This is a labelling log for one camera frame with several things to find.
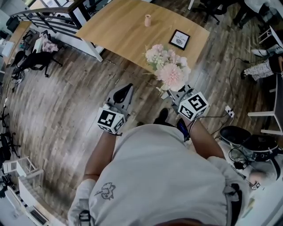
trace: gray t-shirt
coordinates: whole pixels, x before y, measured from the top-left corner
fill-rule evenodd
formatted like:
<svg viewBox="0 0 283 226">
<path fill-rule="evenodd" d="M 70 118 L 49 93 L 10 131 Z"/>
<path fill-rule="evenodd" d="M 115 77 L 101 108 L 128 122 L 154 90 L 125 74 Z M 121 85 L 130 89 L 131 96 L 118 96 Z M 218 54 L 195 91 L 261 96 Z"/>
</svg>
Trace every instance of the gray t-shirt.
<svg viewBox="0 0 283 226">
<path fill-rule="evenodd" d="M 227 182 L 239 184 L 245 205 L 248 186 L 224 159 L 206 160 L 188 150 L 176 128 L 143 125 L 118 140 L 97 182 L 80 184 L 69 225 L 79 225 L 83 209 L 101 226 L 150 226 L 178 218 L 225 225 Z"/>
</svg>

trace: power strip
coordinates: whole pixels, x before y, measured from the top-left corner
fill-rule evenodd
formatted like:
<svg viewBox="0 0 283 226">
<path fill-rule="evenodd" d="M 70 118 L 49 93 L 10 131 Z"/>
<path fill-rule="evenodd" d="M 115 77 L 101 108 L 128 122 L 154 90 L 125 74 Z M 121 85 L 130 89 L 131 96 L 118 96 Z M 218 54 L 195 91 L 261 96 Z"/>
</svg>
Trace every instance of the power strip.
<svg viewBox="0 0 283 226">
<path fill-rule="evenodd" d="M 234 115 L 235 115 L 234 111 L 232 111 L 228 105 L 225 107 L 225 111 L 229 114 L 231 118 L 234 118 Z"/>
</svg>

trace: railing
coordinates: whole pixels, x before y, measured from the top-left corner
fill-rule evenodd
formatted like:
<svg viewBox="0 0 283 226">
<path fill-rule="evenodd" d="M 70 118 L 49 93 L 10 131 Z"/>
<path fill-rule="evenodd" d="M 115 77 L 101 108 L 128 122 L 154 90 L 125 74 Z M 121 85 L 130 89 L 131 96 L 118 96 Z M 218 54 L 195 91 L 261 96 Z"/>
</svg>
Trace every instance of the railing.
<svg viewBox="0 0 283 226">
<path fill-rule="evenodd" d="M 43 27 L 52 30 L 54 33 L 62 33 L 73 38 L 78 38 L 74 34 L 82 27 L 78 17 L 74 14 L 76 9 L 80 10 L 83 18 L 88 21 L 90 19 L 90 12 L 99 2 L 86 9 L 84 2 L 86 0 L 76 0 L 69 7 L 56 8 L 41 8 L 35 10 L 26 10 L 12 14 L 11 16 L 18 17 L 19 21 L 31 21 L 36 27 Z"/>
</svg>

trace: artificial flower bouquet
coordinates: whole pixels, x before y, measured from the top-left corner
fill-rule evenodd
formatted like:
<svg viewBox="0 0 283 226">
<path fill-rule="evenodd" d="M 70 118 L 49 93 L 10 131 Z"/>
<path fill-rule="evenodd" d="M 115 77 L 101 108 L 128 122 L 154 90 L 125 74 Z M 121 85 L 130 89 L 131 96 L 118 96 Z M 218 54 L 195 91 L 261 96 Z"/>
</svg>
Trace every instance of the artificial flower bouquet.
<svg viewBox="0 0 283 226">
<path fill-rule="evenodd" d="M 151 49 L 146 48 L 145 57 L 155 71 L 157 80 L 163 85 L 157 89 L 164 92 L 180 90 L 189 79 L 191 69 L 187 65 L 187 58 L 175 54 L 174 50 L 167 49 L 163 45 L 154 45 Z"/>
</svg>

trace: green leaf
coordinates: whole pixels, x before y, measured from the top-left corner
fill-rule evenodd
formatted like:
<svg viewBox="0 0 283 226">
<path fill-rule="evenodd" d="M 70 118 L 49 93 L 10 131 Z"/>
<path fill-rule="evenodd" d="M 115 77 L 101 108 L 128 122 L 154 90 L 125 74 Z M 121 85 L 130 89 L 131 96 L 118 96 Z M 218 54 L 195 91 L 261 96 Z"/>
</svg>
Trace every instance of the green leaf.
<svg viewBox="0 0 283 226">
<path fill-rule="evenodd" d="M 157 71 L 157 67 L 155 63 L 149 63 L 149 65 L 153 68 L 154 71 Z"/>
</svg>

